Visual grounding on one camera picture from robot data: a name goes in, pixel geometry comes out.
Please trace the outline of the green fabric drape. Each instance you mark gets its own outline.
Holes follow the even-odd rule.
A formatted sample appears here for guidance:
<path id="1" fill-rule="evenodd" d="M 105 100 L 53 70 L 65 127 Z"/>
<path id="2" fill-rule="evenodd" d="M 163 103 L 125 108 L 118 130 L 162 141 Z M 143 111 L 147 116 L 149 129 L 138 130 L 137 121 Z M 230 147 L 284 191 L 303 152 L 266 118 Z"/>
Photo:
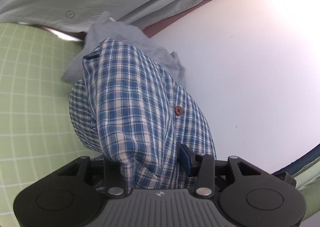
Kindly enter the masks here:
<path id="1" fill-rule="evenodd" d="M 307 204 L 304 219 L 319 211 L 320 204 L 320 161 L 319 158 L 304 166 L 294 175 L 296 189 L 304 196 Z"/>

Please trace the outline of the blue plaid shirt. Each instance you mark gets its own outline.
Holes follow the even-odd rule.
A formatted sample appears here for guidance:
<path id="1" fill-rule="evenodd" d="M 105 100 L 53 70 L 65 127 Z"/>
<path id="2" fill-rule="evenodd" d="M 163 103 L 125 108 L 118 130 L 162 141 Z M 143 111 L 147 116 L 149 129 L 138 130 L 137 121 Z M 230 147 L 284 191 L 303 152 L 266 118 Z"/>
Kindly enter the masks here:
<path id="1" fill-rule="evenodd" d="M 107 38 L 82 59 L 69 114 L 90 150 L 120 163 L 128 190 L 193 189 L 177 145 L 215 155 L 207 120 L 185 89 L 135 46 Z"/>

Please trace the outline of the green grid cutting mat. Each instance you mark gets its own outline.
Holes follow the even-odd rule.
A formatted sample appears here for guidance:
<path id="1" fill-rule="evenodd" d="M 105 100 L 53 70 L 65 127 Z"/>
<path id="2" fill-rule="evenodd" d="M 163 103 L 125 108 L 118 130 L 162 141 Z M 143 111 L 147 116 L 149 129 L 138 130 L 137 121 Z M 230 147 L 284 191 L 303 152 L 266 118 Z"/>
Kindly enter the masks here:
<path id="1" fill-rule="evenodd" d="M 61 79 L 81 50 L 43 29 L 1 24 L 1 226 L 17 226 L 16 195 L 75 158 L 97 154 L 70 121 L 72 86 Z"/>

